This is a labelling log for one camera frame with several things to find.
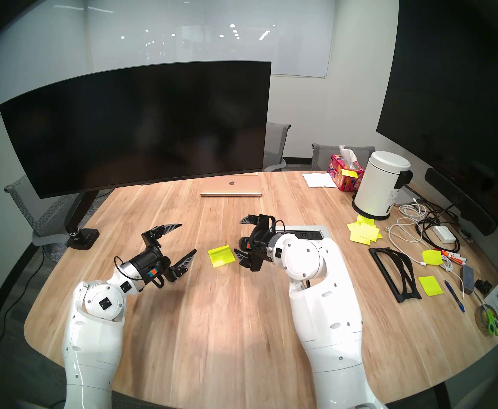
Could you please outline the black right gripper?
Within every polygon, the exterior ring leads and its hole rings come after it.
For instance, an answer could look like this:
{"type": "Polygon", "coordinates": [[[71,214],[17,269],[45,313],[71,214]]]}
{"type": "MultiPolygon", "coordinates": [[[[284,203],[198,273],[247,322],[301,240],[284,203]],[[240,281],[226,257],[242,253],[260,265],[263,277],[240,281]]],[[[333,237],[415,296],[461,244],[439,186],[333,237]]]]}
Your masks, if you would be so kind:
{"type": "Polygon", "coordinates": [[[254,225],[250,236],[239,239],[239,250],[234,255],[240,266],[250,271],[260,271],[264,261],[272,262],[268,256],[270,242],[276,235],[276,219],[272,215],[247,215],[240,224],[254,225]]]}

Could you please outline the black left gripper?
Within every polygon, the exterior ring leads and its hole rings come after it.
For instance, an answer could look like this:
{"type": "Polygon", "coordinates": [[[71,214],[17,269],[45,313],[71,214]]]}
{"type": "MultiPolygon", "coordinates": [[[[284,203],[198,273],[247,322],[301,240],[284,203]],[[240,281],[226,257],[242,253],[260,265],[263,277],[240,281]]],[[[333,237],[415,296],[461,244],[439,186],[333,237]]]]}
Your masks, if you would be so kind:
{"type": "Polygon", "coordinates": [[[134,280],[141,280],[144,285],[152,283],[156,287],[163,287],[166,281],[173,283],[188,271],[197,249],[193,249],[171,266],[170,259],[161,253],[158,241],[162,236],[181,226],[180,223],[165,224],[141,234],[146,249],[132,258],[132,266],[136,270],[132,275],[134,280]]]}

